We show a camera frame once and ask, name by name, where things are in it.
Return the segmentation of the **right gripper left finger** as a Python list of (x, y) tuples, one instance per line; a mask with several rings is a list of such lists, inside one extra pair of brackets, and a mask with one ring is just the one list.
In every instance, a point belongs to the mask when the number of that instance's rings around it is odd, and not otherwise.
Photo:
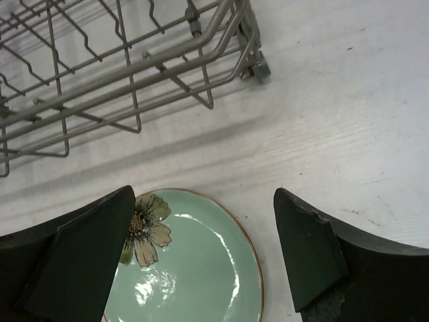
[(134, 202), (127, 185), (1, 236), (1, 320), (101, 321)]

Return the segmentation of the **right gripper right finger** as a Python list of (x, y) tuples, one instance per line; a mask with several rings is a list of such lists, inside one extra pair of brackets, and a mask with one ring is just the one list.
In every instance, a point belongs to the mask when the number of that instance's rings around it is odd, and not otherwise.
[(273, 207), (303, 321), (428, 320), (426, 248), (363, 231), (283, 188)]

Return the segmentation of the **mint green flower plate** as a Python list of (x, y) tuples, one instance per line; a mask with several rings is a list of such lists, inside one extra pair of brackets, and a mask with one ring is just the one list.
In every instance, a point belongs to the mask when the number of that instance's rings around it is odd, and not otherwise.
[(139, 195), (104, 321), (260, 321), (261, 264), (247, 232), (187, 189)]

